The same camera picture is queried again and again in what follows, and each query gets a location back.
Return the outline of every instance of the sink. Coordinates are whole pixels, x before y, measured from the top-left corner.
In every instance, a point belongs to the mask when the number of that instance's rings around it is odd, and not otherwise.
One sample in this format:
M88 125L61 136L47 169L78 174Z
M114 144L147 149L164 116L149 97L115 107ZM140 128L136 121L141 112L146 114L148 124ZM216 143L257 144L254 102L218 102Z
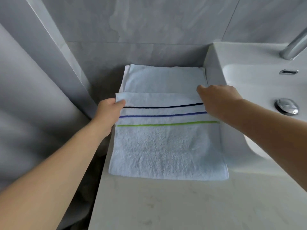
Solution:
M300 107L293 118L307 121L307 51L295 60L280 58L287 44L215 42L204 68L209 85L232 85L244 99L278 112L275 100L290 98ZM282 70L299 72L279 74ZM286 175L285 171L247 136L221 123L221 141L229 169L241 172Z

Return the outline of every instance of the countertop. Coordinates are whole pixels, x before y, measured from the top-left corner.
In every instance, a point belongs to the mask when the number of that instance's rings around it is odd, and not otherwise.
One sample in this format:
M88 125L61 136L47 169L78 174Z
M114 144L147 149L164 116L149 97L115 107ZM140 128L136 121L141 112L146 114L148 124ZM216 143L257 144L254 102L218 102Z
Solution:
M113 176L113 141L89 230L306 229L307 192L290 177L231 170L217 182Z

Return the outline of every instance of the towel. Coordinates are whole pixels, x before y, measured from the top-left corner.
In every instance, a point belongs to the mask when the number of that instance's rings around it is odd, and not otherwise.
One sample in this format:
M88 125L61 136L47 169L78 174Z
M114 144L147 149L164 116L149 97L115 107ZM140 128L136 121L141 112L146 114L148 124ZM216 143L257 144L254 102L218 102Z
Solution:
M219 123L195 94L118 93L126 100L115 125L109 173L178 179L225 180L228 169L218 139Z
M198 85L208 86L204 68L131 64L125 66L119 92L197 94Z

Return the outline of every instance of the faucet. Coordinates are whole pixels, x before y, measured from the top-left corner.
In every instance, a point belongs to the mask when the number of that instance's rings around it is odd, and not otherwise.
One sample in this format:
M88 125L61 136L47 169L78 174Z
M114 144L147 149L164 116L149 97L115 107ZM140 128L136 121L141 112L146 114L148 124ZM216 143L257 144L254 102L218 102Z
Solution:
M279 52L281 58L293 60L307 48L307 27L282 51Z

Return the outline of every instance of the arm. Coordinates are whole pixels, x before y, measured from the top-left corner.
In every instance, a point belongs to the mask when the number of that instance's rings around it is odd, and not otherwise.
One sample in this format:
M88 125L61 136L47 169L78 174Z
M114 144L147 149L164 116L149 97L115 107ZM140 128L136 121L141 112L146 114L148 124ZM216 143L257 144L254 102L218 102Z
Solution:
M99 103L94 119L44 162L0 194L0 226L6 230L55 230L99 144L109 135L125 101Z
M306 122L244 100L232 86L198 86L197 91L209 114L253 140L307 191Z

